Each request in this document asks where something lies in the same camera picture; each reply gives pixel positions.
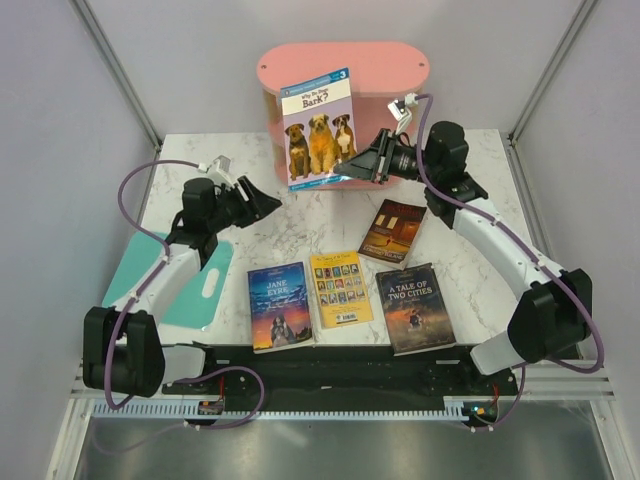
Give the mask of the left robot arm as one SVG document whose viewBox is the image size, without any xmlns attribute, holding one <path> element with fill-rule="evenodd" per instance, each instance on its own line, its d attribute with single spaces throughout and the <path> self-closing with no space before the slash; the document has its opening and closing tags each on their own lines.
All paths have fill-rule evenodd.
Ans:
<svg viewBox="0 0 640 480">
<path fill-rule="evenodd" d="M 281 207 L 247 177 L 235 183 L 188 180 L 182 208 L 161 240 L 156 261 L 115 303 L 91 308 L 83 325 L 83 382 L 107 397 L 151 397 L 185 379 L 198 393 L 219 382 L 219 369 L 195 344 L 164 345 L 158 326 L 188 283 L 206 266 L 229 227 L 245 228 Z"/>
</svg>

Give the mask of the dog picture book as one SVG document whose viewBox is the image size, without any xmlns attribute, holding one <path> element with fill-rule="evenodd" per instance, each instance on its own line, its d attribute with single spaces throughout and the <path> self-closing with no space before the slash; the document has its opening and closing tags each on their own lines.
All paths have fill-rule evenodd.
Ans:
<svg viewBox="0 0 640 480">
<path fill-rule="evenodd" d="M 348 181 L 335 168 L 357 153 L 349 69 L 286 86 L 280 100 L 288 188 Z"/>
</svg>

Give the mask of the brown Edward Tulane book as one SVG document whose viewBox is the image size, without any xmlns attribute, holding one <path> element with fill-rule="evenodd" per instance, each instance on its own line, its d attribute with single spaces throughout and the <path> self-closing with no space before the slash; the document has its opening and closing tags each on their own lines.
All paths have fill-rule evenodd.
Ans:
<svg viewBox="0 0 640 480">
<path fill-rule="evenodd" d="M 358 254 L 392 269 L 403 270 L 426 211 L 426 207 L 385 199 Z"/>
</svg>

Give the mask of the Jane Eyre book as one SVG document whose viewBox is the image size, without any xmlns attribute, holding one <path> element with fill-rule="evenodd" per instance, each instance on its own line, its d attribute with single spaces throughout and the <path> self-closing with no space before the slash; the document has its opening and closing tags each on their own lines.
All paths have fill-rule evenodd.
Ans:
<svg viewBox="0 0 640 480">
<path fill-rule="evenodd" d="M 264 354 L 313 345 L 304 264 L 251 270 L 247 276 L 253 351 Z"/>
</svg>

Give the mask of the Tale of Two Cities book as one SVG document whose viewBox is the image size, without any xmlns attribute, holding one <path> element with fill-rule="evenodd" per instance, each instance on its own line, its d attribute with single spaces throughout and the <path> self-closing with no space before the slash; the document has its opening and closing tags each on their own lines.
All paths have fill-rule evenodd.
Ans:
<svg viewBox="0 0 640 480">
<path fill-rule="evenodd" d="M 376 274 L 395 356 L 453 347 L 453 325 L 431 263 Z"/>
</svg>

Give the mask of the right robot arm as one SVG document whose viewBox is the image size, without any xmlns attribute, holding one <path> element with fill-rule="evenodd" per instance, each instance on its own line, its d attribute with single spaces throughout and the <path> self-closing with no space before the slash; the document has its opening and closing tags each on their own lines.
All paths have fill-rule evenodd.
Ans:
<svg viewBox="0 0 640 480">
<path fill-rule="evenodd" d="M 467 392 L 483 392 L 494 374 L 512 367 L 556 362 L 558 354 L 587 338 L 596 343 L 590 367 L 569 364 L 591 374 L 604 363 L 602 341 L 591 317 L 592 282 L 581 269 L 568 271 L 533 250 L 501 219 L 488 193 L 467 173 L 469 145 L 463 128 L 440 121 L 421 131 L 415 146 L 389 129 L 335 173 L 384 183 L 390 177 L 420 181 L 429 210 L 470 242 L 495 268 L 518 300 L 505 331 L 472 348 L 458 368 Z"/>
</svg>

